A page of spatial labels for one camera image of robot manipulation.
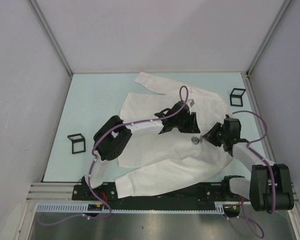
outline white wall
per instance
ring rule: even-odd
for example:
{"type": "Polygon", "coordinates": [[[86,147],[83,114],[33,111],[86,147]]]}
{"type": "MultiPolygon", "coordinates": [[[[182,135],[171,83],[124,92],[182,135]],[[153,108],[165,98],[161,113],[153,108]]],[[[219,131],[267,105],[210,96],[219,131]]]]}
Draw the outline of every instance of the white wall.
{"type": "Polygon", "coordinates": [[[27,1],[0,1],[0,225],[39,180],[68,82],[27,1]]]}
{"type": "Polygon", "coordinates": [[[290,168],[300,200],[300,0],[295,0],[252,72],[278,162],[290,168]]]}
{"type": "Polygon", "coordinates": [[[38,0],[74,73],[245,71],[284,0],[38,0]]]}

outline white shirt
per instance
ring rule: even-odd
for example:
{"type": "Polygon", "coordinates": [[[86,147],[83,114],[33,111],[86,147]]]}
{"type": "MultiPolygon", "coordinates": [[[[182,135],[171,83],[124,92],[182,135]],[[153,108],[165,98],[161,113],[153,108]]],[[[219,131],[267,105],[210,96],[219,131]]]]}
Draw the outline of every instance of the white shirt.
{"type": "Polygon", "coordinates": [[[218,174],[233,159],[222,147],[203,140],[194,145],[192,137],[200,138],[216,122],[223,123],[228,108],[217,93],[141,72],[135,82],[162,95],[129,93],[120,112],[123,120],[146,119],[180,100],[179,89],[186,85],[191,108],[196,112],[200,134],[180,133],[178,129],[158,135],[132,138],[118,161],[121,167],[138,168],[115,180],[119,198],[154,196],[185,188],[218,174]]]}

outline purple cable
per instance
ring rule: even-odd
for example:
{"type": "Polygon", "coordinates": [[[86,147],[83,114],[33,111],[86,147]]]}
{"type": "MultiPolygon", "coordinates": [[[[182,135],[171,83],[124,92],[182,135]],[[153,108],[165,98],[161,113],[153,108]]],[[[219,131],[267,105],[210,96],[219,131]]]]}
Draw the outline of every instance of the purple cable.
{"type": "Polygon", "coordinates": [[[263,140],[267,135],[268,135],[268,126],[266,121],[259,116],[258,114],[252,112],[252,111],[247,111],[247,110],[240,110],[240,111],[235,111],[232,114],[238,114],[238,113],[249,113],[252,114],[254,116],[256,116],[258,119],[260,119],[264,125],[264,135],[256,140],[250,141],[248,142],[248,144],[246,145],[246,147],[253,152],[258,158],[261,159],[261,161],[263,161],[265,163],[265,165],[268,167],[269,172],[270,172],[270,178],[271,178],[271,191],[272,191],[272,206],[271,206],[271,212],[270,214],[273,214],[276,210],[276,182],[275,182],[275,176],[274,176],[274,172],[272,171],[272,168],[270,166],[270,164],[268,163],[268,161],[260,154],[258,153],[256,150],[254,150],[252,147],[250,147],[250,144],[252,143],[256,143],[259,142],[261,140],[263,140]]]}
{"type": "Polygon", "coordinates": [[[245,219],[245,221],[246,221],[246,223],[248,224],[250,230],[253,232],[253,234],[254,234],[257,238],[259,238],[259,239],[264,239],[264,238],[265,238],[265,232],[264,232],[264,230],[262,229],[262,227],[261,227],[255,220],[253,220],[252,218],[246,216],[246,211],[245,211],[245,207],[244,207],[244,202],[245,202],[245,198],[242,197],[242,199],[241,199],[241,208],[242,208],[242,213],[243,213],[243,217],[242,217],[242,218],[245,219]],[[262,232],[262,235],[261,235],[261,236],[257,234],[257,232],[256,232],[256,231],[254,230],[254,228],[251,226],[251,224],[250,224],[249,221],[254,222],[254,224],[256,224],[256,225],[258,226],[258,228],[259,228],[259,229],[261,230],[261,232],[262,232]]]}
{"type": "Polygon", "coordinates": [[[69,219],[72,219],[72,218],[75,218],[75,217],[79,217],[79,216],[82,216],[82,214],[71,215],[71,216],[68,216],[68,217],[66,217],[66,218],[64,218],[64,219],[61,219],[60,221],[56,221],[56,222],[53,222],[53,223],[44,223],[44,222],[40,221],[39,216],[37,216],[36,221],[37,221],[40,225],[50,227],[50,226],[58,225],[58,224],[63,223],[63,222],[65,222],[65,221],[69,220],[69,219]]]}
{"type": "Polygon", "coordinates": [[[189,96],[189,90],[188,90],[187,86],[185,86],[185,85],[181,86],[180,89],[179,89],[180,101],[183,101],[182,94],[181,94],[182,88],[185,88],[185,90],[186,90],[186,99],[188,99],[188,96],[189,96]]]}
{"type": "Polygon", "coordinates": [[[111,207],[108,205],[108,203],[106,203],[103,199],[101,199],[92,189],[91,187],[91,183],[90,183],[90,178],[91,178],[91,171],[92,168],[90,167],[90,171],[89,171],[89,177],[88,177],[88,187],[90,192],[92,193],[93,196],[95,196],[100,202],[102,202],[108,209],[109,209],[109,214],[103,217],[96,217],[96,216],[90,216],[91,219],[95,219],[95,220],[102,220],[102,219],[107,219],[108,217],[110,217],[112,215],[112,209],[111,207]]]}
{"type": "Polygon", "coordinates": [[[263,140],[268,135],[268,126],[267,126],[267,123],[266,123],[266,121],[261,116],[259,116],[258,114],[254,113],[253,111],[247,111],[247,110],[235,111],[232,114],[238,114],[238,113],[249,113],[249,114],[252,114],[252,115],[256,116],[258,119],[260,119],[262,121],[263,125],[264,125],[264,135],[261,138],[259,138],[259,139],[250,141],[248,143],[247,147],[249,147],[250,144],[253,144],[253,143],[256,143],[256,142],[259,142],[259,141],[263,140]]]}
{"type": "Polygon", "coordinates": [[[255,220],[253,220],[251,217],[248,217],[248,216],[238,216],[238,217],[234,216],[234,217],[229,217],[229,216],[227,216],[226,214],[224,214],[224,216],[225,216],[227,219],[230,219],[230,220],[244,219],[244,220],[247,222],[247,224],[248,224],[249,228],[251,229],[252,233],[253,233],[257,238],[259,238],[259,239],[264,239],[264,238],[265,238],[265,232],[264,232],[263,228],[260,226],[259,223],[257,223],[257,222],[256,222],[255,220]],[[254,223],[254,224],[260,229],[260,231],[261,231],[261,233],[262,233],[261,236],[257,234],[257,232],[251,227],[251,225],[250,225],[249,222],[254,223]]]}

